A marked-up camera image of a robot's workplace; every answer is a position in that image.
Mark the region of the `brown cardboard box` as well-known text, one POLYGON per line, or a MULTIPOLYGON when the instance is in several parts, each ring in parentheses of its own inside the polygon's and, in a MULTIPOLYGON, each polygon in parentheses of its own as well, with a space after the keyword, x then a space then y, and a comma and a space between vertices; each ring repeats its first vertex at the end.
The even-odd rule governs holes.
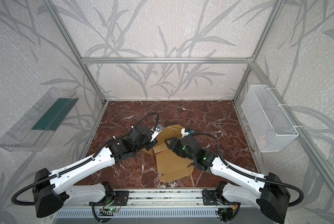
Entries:
POLYGON ((157 172, 161 174, 159 180, 163 183, 172 182, 191 175, 194 171, 192 161, 187 158, 181 158, 172 150, 168 149, 165 140, 176 137, 182 137, 181 125, 171 125, 165 127, 157 136, 157 144, 149 151, 142 151, 156 156, 157 172))

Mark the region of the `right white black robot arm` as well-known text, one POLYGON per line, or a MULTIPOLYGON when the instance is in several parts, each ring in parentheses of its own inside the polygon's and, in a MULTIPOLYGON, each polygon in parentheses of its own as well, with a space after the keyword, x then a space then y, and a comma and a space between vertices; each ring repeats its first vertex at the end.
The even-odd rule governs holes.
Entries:
POLYGON ((291 196, 277 175, 265 176, 227 162, 220 155, 202 149, 192 135, 165 139, 165 144, 179 157, 189 159, 194 168, 230 180, 217 190, 224 200, 259 208, 270 220, 285 222, 291 196))

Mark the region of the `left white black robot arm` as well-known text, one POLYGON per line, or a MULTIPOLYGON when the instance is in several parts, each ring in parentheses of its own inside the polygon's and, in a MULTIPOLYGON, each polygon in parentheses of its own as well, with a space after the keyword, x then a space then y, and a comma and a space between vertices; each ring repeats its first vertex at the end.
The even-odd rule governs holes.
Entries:
POLYGON ((97 184, 92 187, 77 187, 75 184, 89 175, 123 160, 135 157, 142 149, 150 150, 157 144, 157 136, 163 130, 145 126, 134 127, 125 137, 108 141, 91 156, 60 169, 41 169, 35 174, 32 193, 36 216, 47 217, 64 206, 74 203, 99 202, 108 192, 108 187, 97 184))

